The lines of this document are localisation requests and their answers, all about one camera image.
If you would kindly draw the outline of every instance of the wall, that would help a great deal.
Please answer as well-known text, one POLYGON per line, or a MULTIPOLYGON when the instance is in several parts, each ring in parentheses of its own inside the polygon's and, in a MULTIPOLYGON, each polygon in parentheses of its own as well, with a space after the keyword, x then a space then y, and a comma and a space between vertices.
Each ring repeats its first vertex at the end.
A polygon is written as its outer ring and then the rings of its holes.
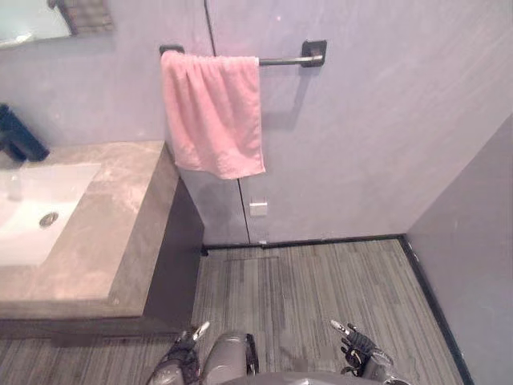
MULTIPOLYGON (((212 53, 202 0, 107 6, 112 34, 0 51, 0 101, 50 146, 163 139, 159 45, 181 43, 190 53, 212 53)), ((236 182, 187 172, 183 178, 200 202, 206 238, 213 231, 215 239, 248 240, 236 182)))
POLYGON ((476 383, 511 383, 513 119, 408 232, 476 383))
MULTIPOLYGON (((269 215, 248 218, 252 242, 407 231, 511 111, 509 0, 209 5, 220 55, 329 40, 323 68, 261 69, 268 172, 240 183, 269 215)), ((201 0, 108 6, 114 34, 0 52, 0 99, 48 144, 162 138, 157 47, 211 54, 201 0)), ((205 242, 248 242, 237 183, 182 175, 205 242)))
POLYGON ((404 233, 511 112, 511 2, 215 0, 219 55, 261 69, 268 172, 244 178, 251 241, 404 233))

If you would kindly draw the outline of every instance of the sink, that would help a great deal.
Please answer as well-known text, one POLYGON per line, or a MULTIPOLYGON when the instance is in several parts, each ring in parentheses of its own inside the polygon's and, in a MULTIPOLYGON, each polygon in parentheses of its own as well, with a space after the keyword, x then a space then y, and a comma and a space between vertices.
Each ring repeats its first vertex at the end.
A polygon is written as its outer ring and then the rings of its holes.
POLYGON ((0 266, 40 265, 50 255, 100 164, 0 171, 0 266))

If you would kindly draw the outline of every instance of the towel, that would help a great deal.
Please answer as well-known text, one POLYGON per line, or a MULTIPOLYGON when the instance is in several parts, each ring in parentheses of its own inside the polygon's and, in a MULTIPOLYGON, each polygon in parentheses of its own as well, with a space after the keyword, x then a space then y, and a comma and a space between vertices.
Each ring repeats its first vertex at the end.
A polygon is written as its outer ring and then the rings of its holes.
POLYGON ((176 165, 221 179, 265 172, 258 58, 166 51, 161 67, 176 165))

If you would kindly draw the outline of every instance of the wood-grain floor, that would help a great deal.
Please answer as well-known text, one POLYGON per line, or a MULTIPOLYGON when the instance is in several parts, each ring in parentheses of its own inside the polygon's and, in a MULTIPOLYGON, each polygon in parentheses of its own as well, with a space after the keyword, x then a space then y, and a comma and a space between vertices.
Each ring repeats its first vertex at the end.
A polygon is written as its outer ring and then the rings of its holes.
POLYGON ((253 333, 261 371, 339 371, 329 320, 352 322, 416 384, 462 383, 406 255, 396 240, 230 249, 200 264, 193 320, 217 335, 253 333))
MULTIPOLYGON (((211 322, 204 359, 225 330, 253 333, 261 371, 339 371, 331 318, 353 322, 415 384, 461 379, 397 241, 217 250, 204 257, 193 322, 211 322)), ((88 347, 0 340, 0 383, 142 384, 170 338, 105 339, 88 347)))

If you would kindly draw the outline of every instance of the electrical outlet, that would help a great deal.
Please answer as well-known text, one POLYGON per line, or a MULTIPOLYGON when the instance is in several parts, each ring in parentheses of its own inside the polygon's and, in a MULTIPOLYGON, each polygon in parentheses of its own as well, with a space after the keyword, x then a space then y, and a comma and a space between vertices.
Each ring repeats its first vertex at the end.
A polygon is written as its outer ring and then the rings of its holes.
POLYGON ((265 217, 267 215, 267 202, 253 202, 249 204, 250 217, 265 217))

